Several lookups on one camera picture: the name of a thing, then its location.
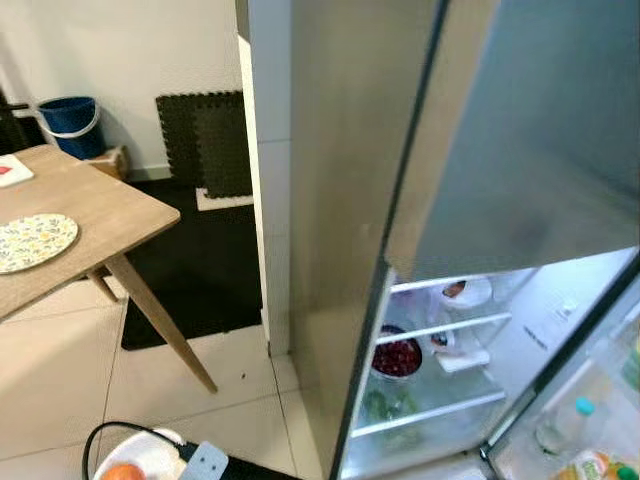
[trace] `refrigerator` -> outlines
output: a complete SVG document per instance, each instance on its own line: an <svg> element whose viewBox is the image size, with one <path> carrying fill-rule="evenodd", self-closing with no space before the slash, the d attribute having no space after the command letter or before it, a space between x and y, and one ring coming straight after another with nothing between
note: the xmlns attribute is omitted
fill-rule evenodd
<svg viewBox="0 0 640 480"><path fill-rule="evenodd" d="M640 466L638 13L291 3L291 355L326 478Z"/></svg>

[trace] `cable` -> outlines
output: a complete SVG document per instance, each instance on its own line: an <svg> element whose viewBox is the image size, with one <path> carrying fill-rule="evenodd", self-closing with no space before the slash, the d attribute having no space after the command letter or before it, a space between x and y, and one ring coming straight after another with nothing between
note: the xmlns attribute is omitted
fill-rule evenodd
<svg viewBox="0 0 640 480"><path fill-rule="evenodd" d="M149 435L153 435L154 437L167 442L173 448L175 448L178 451L178 455L180 456L180 458L185 462L189 461L189 459L193 456L193 452L195 452L196 449L198 448L198 445L193 442L186 442L185 444L181 444L179 442L176 442L175 440L170 439L166 435L156 432L155 430L152 430L150 428L143 427L142 425L136 425L135 423L120 422L120 421L104 422L103 424L98 425L96 428L92 430L92 432L89 434L89 437L87 438L87 441L84 444L84 451L82 452L82 479L83 480L89 480L89 453L91 452L91 444L93 443L93 439L95 438L95 436L98 434L100 430L106 427L130 428L131 430L137 430L139 432L145 432L145 433L148 433Z"/></svg>

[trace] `table leg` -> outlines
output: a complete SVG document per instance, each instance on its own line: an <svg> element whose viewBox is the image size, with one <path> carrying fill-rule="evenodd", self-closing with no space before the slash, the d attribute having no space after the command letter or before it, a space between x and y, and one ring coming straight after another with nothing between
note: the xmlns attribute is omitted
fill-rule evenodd
<svg viewBox="0 0 640 480"><path fill-rule="evenodd" d="M89 277L91 281L95 283L95 285L100 289L102 293L107 296L109 300L114 303L118 303L118 297L115 296L113 291L109 288L109 285L107 285L107 282L104 281L104 278L102 278L97 271L94 270L87 273L87 277Z"/></svg>
<svg viewBox="0 0 640 480"><path fill-rule="evenodd" d="M218 388L213 383L211 377L205 370L198 357L187 343L178 327L155 297L151 289L145 281L140 277L138 272L129 263L124 255L117 255L105 262L105 266L118 279L122 286L129 292L131 298L136 305L145 314L153 328L165 339L165 341L176 351L182 358L184 363L191 371L200 379L205 387L211 392L216 393Z"/></svg>

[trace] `white tiled floor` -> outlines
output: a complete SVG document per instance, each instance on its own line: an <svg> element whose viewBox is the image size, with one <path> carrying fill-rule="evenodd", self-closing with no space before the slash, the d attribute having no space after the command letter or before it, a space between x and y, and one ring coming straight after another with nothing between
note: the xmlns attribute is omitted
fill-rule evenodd
<svg viewBox="0 0 640 480"><path fill-rule="evenodd" d="M262 327L190 340L220 389L210 395L169 347L120 348L125 306L79 281L0 325L0 478L79 479L84 441L105 419L321 478L291 360L268 357ZM105 432L94 455L128 435Z"/></svg>

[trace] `blue bucket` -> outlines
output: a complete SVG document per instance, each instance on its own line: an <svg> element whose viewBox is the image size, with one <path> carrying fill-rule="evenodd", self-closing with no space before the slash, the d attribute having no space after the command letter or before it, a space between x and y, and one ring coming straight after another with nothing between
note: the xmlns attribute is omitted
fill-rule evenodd
<svg viewBox="0 0 640 480"><path fill-rule="evenodd" d="M91 97L64 97L38 106L49 124L41 125L53 135L58 146L76 158L85 160L102 155L107 146L98 125L100 107Z"/></svg>

